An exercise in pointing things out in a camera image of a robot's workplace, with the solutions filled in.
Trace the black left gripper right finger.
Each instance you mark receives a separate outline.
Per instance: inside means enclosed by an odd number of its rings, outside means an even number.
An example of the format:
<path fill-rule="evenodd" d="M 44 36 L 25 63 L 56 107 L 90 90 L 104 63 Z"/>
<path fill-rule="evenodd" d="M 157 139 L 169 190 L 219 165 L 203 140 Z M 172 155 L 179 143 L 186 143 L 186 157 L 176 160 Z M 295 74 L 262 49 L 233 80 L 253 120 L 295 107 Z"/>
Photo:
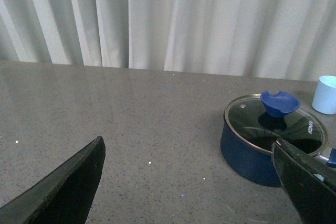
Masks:
<path fill-rule="evenodd" d="M 272 144 L 281 186 L 303 223 L 335 223 L 335 169 L 283 139 Z"/>

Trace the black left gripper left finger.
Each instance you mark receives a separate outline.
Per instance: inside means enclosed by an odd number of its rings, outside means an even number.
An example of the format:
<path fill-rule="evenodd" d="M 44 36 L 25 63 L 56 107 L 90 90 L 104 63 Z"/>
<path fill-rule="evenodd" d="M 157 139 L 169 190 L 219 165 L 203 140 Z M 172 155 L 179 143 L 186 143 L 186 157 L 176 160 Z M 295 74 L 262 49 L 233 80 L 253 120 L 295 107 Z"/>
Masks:
<path fill-rule="evenodd" d="M 1 207 L 1 223 L 85 223 L 98 189 L 106 147 L 101 136 Z"/>

